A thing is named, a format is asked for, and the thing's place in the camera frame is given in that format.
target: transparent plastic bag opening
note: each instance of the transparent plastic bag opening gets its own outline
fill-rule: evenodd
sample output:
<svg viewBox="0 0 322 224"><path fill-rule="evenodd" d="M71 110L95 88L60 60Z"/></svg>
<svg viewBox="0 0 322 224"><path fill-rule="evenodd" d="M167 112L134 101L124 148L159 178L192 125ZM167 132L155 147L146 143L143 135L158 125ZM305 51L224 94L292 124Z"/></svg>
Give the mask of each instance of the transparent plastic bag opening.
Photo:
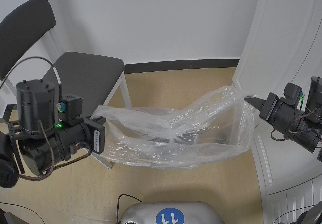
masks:
<svg viewBox="0 0 322 224"><path fill-rule="evenodd" d="M244 101L248 95L225 86L183 110L100 105L92 118L107 119L101 156L153 168L194 168L237 156L253 138L256 109Z"/></svg>

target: blue circle logo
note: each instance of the blue circle logo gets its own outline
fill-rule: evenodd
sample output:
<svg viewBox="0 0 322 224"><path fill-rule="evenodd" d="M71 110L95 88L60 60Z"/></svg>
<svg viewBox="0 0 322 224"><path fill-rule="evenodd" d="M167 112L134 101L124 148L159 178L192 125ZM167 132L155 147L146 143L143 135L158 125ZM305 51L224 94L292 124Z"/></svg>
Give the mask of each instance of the blue circle logo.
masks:
<svg viewBox="0 0 322 224"><path fill-rule="evenodd" d="M183 224L184 216L181 211L175 208L166 208L156 216L156 224Z"/></svg>

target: tile floor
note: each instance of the tile floor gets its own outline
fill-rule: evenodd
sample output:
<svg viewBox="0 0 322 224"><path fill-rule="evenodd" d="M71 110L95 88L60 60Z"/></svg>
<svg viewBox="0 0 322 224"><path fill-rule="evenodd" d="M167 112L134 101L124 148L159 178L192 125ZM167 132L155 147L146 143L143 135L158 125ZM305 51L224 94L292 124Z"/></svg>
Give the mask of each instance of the tile floor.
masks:
<svg viewBox="0 0 322 224"><path fill-rule="evenodd" d="M134 107L183 109L208 91L231 85L235 68L190 69L127 74ZM110 105L124 107L118 89ZM0 124L6 132L6 125ZM192 170L156 170L114 164L106 169L92 157L55 171L41 182L19 180L0 189L0 201L17 203L40 214L46 224L114 224L119 194L144 202L203 201L218 211L226 224L263 223L260 189L251 150L233 159ZM122 198L120 215L135 200ZM0 204L27 222L42 223L34 213Z"/></svg>

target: chair seat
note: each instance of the chair seat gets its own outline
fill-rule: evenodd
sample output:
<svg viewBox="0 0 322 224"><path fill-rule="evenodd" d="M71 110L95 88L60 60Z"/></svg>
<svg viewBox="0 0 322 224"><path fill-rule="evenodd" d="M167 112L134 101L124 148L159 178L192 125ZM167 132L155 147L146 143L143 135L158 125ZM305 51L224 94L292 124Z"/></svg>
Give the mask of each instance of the chair seat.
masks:
<svg viewBox="0 0 322 224"><path fill-rule="evenodd" d="M83 98L84 117L91 116L104 103L124 71L121 59L79 52L64 53L54 66L62 82L62 94L72 93ZM52 68L43 79L57 86L55 100L58 99L58 82Z"/></svg>

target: dark gray chair backrest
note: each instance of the dark gray chair backrest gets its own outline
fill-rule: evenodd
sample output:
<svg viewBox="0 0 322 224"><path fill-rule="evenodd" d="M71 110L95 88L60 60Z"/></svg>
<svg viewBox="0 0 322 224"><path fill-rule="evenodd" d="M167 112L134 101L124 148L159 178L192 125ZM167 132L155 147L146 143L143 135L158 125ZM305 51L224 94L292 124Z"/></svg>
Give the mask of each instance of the dark gray chair backrest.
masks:
<svg viewBox="0 0 322 224"><path fill-rule="evenodd" d="M0 80L55 25L47 0L29 0L7 15L0 23Z"/></svg>

